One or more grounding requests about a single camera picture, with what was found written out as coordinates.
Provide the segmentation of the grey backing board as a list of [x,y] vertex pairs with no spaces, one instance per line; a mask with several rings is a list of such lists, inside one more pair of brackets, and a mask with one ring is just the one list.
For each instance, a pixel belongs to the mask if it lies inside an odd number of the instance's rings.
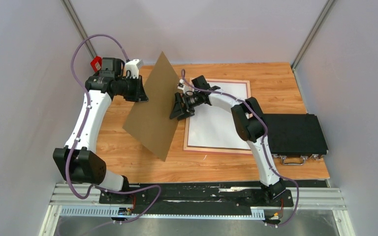
[[162,52],[158,57],[144,90],[149,101],[135,103],[123,129],[147,150],[165,161],[178,122],[169,116],[174,106],[179,77]]

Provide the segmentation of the Great Wall photo print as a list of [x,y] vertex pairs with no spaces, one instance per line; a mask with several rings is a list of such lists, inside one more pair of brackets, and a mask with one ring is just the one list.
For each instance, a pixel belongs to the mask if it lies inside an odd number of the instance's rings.
[[[251,97],[250,82],[246,80],[206,79],[211,87],[241,99]],[[248,144],[239,138],[230,112],[217,106],[202,104],[195,115],[186,119],[184,150],[224,153],[249,153]]]

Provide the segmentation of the wooden picture frame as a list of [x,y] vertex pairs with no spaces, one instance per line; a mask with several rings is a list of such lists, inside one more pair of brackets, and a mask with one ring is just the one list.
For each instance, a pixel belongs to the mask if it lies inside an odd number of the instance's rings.
[[194,116],[186,119],[183,150],[252,153],[248,144],[239,138],[231,113],[207,104],[195,107]]

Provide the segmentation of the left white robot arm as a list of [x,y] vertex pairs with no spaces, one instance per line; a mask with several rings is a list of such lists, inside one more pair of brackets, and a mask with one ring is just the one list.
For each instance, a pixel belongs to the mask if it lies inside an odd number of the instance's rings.
[[81,195],[75,183],[88,183],[105,192],[119,203],[131,197],[127,177],[113,173],[96,154],[96,143],[102,121],[115,96],[129,102],[147,102],[142,76],[139,70],[141,59],[123,61],[117,58],[102,58],[98,70],[80,86],[84,100],[75,127],[62,148],[56,148],[53,159],[67,182],[71,192],[79,199],[86,199],[90,190]]

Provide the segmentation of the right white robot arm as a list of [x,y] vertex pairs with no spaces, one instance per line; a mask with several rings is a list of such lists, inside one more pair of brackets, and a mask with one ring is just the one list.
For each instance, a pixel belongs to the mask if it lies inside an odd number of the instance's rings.
[[246,100],[210,86],[204,76],[188,82],[182,75],[174,94],[170,119],[184,120],[194,116],[195,107],[207,104],[219,107],[232,115],[237,135],[250,147],[259,171],[261,198],[267,205],[274,205],[286,192],[286,185],[277,171],[268,143],[268,127],[261,117],[255,98]]

